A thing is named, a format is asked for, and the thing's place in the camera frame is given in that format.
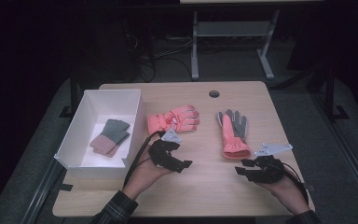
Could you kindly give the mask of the person's left hand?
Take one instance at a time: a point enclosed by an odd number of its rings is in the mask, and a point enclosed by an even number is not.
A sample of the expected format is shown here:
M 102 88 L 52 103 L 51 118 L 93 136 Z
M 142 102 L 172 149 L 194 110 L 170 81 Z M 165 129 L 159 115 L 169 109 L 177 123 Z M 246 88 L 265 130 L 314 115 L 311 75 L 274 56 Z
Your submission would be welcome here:
M 122 192 L 134 201 L 142 192 L 149 189 L 161 177 L 171 173 L 170 170 L 157 167 L 157 165 L 151 161 L 148 149 L 149 146 L 146 147 L 140 157 L 139 163 L 136 165 L 127 184 L 122 189 Z

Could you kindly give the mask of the white box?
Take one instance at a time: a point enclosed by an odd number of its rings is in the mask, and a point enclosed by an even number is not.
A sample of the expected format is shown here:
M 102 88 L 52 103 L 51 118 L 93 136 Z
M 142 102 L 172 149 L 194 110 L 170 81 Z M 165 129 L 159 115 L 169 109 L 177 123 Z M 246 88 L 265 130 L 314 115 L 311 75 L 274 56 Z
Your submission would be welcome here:
M 109 119 L 130 124 L 130 136 L 111 158 L 90 146 Z M 75 178 L 122 179 L 143 144 L 144 132 L 145 105 L 139 90 L 86 90 L 54 158 Z

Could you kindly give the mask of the pink glove with grey palm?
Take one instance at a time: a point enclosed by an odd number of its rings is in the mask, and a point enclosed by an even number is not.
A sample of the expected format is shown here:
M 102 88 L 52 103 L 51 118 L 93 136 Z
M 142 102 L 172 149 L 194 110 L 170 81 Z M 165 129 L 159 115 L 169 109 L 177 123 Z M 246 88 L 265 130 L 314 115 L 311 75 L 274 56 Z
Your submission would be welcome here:
M 228 109 L 225 113 L 218 112 L 217 120 L 222 129 L 223 157 L 228 160 L 244 160 L 251 156 L 246 144 L 247 118 L 239 111 Z

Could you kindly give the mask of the black metal stand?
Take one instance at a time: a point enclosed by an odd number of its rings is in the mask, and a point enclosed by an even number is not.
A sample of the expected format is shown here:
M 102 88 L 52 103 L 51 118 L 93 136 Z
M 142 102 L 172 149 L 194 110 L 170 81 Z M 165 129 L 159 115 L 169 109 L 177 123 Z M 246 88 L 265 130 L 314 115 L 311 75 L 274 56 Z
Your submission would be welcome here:
M 79 91 L 78 75 L 73 71 L 70 75 L 70 104 L 66 105 L 60 114 L 61 118 L 72 119 L 77 111 L 79 105 Z
M 345 109 L 334 103 L 335 99 L 335 76 L 331 66 L 325 68 L 325 94 L 324 113 L 328 120 L 335 122 L 337 119 L 349 119 Z

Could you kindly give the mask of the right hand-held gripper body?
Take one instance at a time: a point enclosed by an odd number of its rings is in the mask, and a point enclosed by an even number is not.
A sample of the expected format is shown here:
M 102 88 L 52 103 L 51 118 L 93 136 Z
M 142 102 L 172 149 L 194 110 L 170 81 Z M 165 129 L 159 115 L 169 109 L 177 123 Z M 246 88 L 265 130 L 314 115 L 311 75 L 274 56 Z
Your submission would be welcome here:
M 271 184 L 279 181 L 283 177 L 283 164 L 274 155 L 292 149 L 291 144 L 279 145 L 263 143 L 260 149 L 255 153 L 253 166 L 258 170 L 248 172 L 247 178 L 251 182 Z

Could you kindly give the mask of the person's right hand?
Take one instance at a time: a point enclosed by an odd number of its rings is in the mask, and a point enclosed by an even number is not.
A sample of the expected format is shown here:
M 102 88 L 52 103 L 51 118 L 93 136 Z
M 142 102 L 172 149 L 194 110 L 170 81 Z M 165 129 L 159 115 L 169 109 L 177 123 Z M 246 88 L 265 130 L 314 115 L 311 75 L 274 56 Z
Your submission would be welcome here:
M 310 207 L 296 184 L 287 176 L 272 183 L 257 183 L 257 186 L 270 193 L 294 216 L 308 212 Z

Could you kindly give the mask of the grey metal table frame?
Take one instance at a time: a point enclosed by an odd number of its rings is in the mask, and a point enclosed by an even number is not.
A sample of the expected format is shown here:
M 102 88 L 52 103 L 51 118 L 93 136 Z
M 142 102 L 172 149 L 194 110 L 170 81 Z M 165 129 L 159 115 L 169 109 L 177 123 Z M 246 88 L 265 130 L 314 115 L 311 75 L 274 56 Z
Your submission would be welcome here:
M 201 37 L 264 37 L 264 46 L 256 52 L 266 78 L 272 80 L 274 74 L 269 65 L 267 53 L 279 15 L 280 11 L 275 10 L 269 21 L 199 21 L 198 12 L 195 11 L 190 56 L 191 78 L 193 80 L 200 78 L 198 40 Z

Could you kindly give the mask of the grey metal floor rail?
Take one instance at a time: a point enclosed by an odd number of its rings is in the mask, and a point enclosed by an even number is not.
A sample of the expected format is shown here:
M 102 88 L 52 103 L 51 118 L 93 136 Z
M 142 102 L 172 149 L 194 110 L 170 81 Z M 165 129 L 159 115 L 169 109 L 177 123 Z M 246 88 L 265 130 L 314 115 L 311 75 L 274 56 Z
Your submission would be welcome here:
M 21 224 L 35 224 L 44 203 L 46 202 L 51 189 L 61 176 L 64 168 L 55 160 L 52 159 L 44 173 L 41 181 L 37 185 L 30 204 L 28 205 L 25 214 L 21 220 Z
M 330 133 L 333 135 L 335 141 L 337 142 L 341 150 L 341 153 L 344 156 L 345 162 L 347 163 L 349 169 L 351 170 L 352 176 L 354 177 L 358 185 L 358 159 L 352 152 L 348 141 L 344 138 L 344 135 L 338 128 L 335 115 L 330 116 L 327 113 L 326 105 L 318 95 L 312 94 L 310 97 L 313 103 L 316 104 L 316 107 L 320 112 L 324 122 L 326 123 L 326 126 L 328 127 Z

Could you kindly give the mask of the pink printed winter glove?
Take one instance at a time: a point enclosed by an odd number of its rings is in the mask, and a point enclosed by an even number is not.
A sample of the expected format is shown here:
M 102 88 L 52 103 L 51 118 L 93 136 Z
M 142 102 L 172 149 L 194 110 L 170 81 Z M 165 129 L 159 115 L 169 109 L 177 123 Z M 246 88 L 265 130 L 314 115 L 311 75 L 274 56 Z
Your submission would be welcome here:
M 147 130 L 167 132 L 174 129 L 176 133 L 194 132 L 200 124 L 200 113 L 193 105 L 185 105 L 171 109 L 163 114 L 152 114 L 147 117 Z

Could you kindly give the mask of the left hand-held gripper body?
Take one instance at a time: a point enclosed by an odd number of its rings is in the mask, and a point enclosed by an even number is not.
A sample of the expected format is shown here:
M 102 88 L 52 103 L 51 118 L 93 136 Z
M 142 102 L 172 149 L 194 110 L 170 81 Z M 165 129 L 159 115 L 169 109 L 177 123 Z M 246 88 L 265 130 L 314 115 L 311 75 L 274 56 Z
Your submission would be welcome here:
M 177 150 L 182 142 L 173 128 L 164 133 L 159 140 L 156 140 L 148 149 L 148 153 L 155 165 L 162 166 L 168 170 L 171 165 L 176 165 L 178 159 L 172 156 L 172 152 Z

